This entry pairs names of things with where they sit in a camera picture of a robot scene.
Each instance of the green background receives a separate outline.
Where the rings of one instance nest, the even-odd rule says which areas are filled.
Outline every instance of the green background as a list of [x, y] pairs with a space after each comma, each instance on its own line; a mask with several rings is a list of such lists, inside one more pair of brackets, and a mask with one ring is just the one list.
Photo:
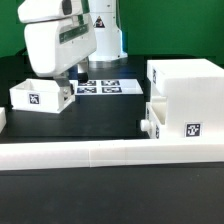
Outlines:
[[[0, 56], [25, 46], [21, 2], [0, 1]], [[224, 65], [223, 0], [120, 0], [120, 11], [129, 55], [186, 55]]]

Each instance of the white box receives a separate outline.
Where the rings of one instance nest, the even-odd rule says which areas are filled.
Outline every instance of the white box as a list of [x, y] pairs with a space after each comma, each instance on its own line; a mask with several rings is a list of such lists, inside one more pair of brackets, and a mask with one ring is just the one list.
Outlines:
[[60, 113], [75, 100], [72, 95], [66, 100], [55, 81], [27, 79], [10, 89], [14, 110]]
[[0, 133], [6, 125], [5, 109], [0, 107]]
[[224, 70], [206, 59], [149, 60], [150, 138], [224, 136]]

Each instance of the open white box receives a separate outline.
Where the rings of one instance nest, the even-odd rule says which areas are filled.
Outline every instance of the open white box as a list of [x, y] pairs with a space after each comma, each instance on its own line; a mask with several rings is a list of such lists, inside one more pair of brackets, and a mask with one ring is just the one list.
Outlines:
[[75, 100], [72, 95], [64, 99], [63, 91], [55, 81], [27, 79], [10, 89], [14, 110], [60, 113]]
[[5, 109], [0, 107], [0, 133], [6, 125]]

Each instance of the black table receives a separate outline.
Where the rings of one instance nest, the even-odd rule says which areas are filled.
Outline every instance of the black table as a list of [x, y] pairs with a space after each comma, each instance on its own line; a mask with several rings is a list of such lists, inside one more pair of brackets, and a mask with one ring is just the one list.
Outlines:
[[[91, 70], [91, 79], [137, 78], [144, 95], [80, 96], [59, 115], [12, 111], [8, 89], [36, 78], [25, 57], [0, 59], [3, 143], [140, 139], [148, 100], [144, 57]], [[223, 163], [0, 172], [0, 224], [224, 223]]]

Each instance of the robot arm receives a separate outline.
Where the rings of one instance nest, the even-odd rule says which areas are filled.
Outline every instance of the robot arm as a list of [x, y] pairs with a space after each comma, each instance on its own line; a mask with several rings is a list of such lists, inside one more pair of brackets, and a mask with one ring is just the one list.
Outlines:
[[18, 14], [34, 72], [68, 85], [66, 71], [96, 50], [88, 0], [25, 0]]

